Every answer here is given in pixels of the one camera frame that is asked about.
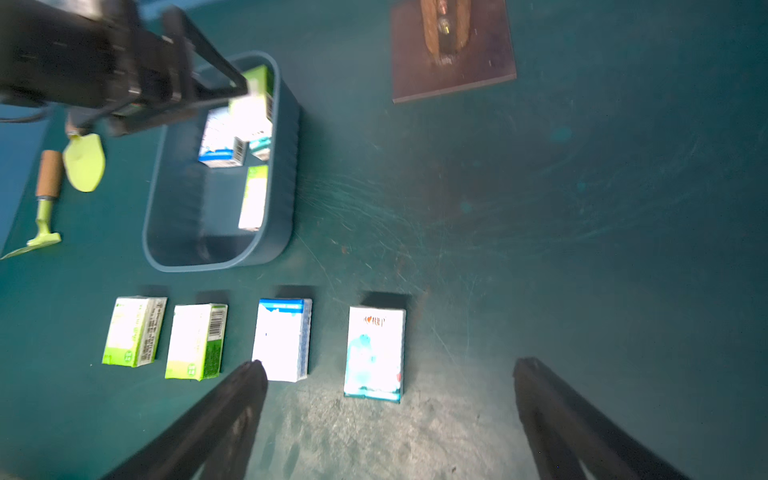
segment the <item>table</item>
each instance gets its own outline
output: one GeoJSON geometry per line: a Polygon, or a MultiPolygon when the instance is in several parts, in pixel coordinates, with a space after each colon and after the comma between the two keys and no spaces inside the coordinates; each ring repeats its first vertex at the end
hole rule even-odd
{"type": "MultiPolygon", "coordinates": [[[[249,478],[535,478],[514,361],[537,356],[702,480],[765,478],[759,2],[510,2],[518,80],[394,106],[391,2],[232,0],[191,12],[261,49],[303,106],[295,230],[264,266],[153,270],[141,251],[160,132],[105,139],[65,185],[63,242],[0,263],[0,466],[96,478],[218,380],[100,364],[117,296],[227,298],[223,374],[260,297],[311,292],[310,376],[270,385],[249,478]],[[400,405],[344,399],[347,312],[406,296],[400,405]]],[[[61,149],[61,112],[41,147],[61,149]]],[[[32,178],[8,239],[34,235],[32,178]]]]}

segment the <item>scratch on table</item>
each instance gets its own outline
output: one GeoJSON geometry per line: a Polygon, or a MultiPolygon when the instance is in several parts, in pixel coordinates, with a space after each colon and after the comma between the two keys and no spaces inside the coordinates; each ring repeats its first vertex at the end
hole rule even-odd
{"type": "Polygon", "coordinates": [[[477,275],[472,277],[472,287],[469,289],[469,295],[467,296],[467,348],[464,351],[464,360],[467,360],[467,357],[469,356],[469,308],[472,305],[472,293],[475,291],[475,282],[477,279],[477,275]]]}
{"type": "Polygon", "coordinates": [[[424,289],[422,289],[422,288],[419,288],[418,286],[416,286],[416,284],[415,284],[415,283],[413,283],[413,282],[411,282],[411,281],[407,280],[407,279],[406,279],[406,278],[405,278],[403,275],[401,275],[401,274],[400,274],[400,272],[398,272],[398,273],[397,273],[397,276],[399,276],[400,278],[402,278],[402,280],[403,280],[404,282],[406,282],[407,284],[409,284],[409,285],[410,285],[410,286],[412,286],[413,288],[417,289],[419,292],[421,292],[421,293],[424,293],[424,292],[425,292],[425,291],[424,291],[424,289]]]}
{"type": "Polygon", "coordinates": [[[445,353],[448,353],[448,358],[451,359],[451,363],[453,363],[453,366],[455,366],[456,369],[458,370],[458,374],[462,376],[462,378],[464,379],[464,383],[468,383],[467,378],[464,376],[464,372],[462,372],[462,369],[459,368],[458,363],[456,363],[456,360],[453,358],[453,355],[451,354],[451,350],[448,349],[448,346],[445,344],[445,342],[442,341],[442,337],[440,336],[440,334],[437,333],[437,329],[435,328],[434,322],[432,322],[432,332],[435,334],[437,339],[440,340],[440,343],[442,343],[442,348],[445,349],[445,353]]]}
{"type": "Polygon", "coordinates": [[[437,277],[440,278],[440,263],[442,263],[442,248],[445,245],[445,221],[442,221],[442,230],[440,234],[440,251],[437,255],[437,268],[435,269],[435,272],[437,272],[437,277]]]}
{"type": "Polygon", "coordinates": [[[578,155],[581,153],[582,148],[587,144],[586,141],[582,141],[581,144],[579,144],[577,147],[573,148],[570,152],[568,152],[567,155],[565,155],[562,159],[556,160],[552,162],[551,164],[547,165],[546,167],[540,169],[537,172],[534,172],[532,174],[532,177],[545,177],[552,172],[559,170],[564,165],[567,165],[571,163],[575,158],[578,157],[578,155]]]}
{"type": "Polygon", "coordinates": [[[306,244],[306,242],[305,242],[305,241],[304,241],[304,239],[301,237],[301,235],[299,235],[299,234],[297,233],[297,234],[296,234],[296,238],[298,238],[299,240],[301,240],[301,243],[303,243],[303,244],[304,244],[304,246],[306,247],[306,249],[310,251],[310,254],[311,254],[311,255],[312,255],[312,257],[315,259],[315,261],[317,262],[317,264],[318,264],[318,265],[320,265],[320,268],[322,268],[322,269],[323,269],[323,273],[325,273],[325,275],[326,275],[326,278],[328,279],[328,284],[331,286],[331,290],[333,290],[333,296],[334,296],[334,297],[336,297],[336,288],[335,288],[335,287],[334,287],[334,285],[333,285],[333,281],[331,280],[331,277],[328,275],[328,271],[327,271],[327,270],[326,270],[326,268],[323,266],[323,262],[321,262],[321,261],[320,261],[320,259],[319,259],[319,258],[317,258],[317,255],[315,255],[315,253],[312,251],[312,249],[310,248],[310,246],[306,244]]]}
{"type": "Polygon", "coordinates": [[[395,249],[393,249],[393,248],[391,248],[391,247],[388,247],[388,246],[386,246],[386,245],[384,244],[384,242],[382,242],[381,240],[379,240],[379,243],[381,243],[381,244],[382,244],[382,247],[384,247],[385,249],[389,250],[390,252],[395,252],[395,249]]]}

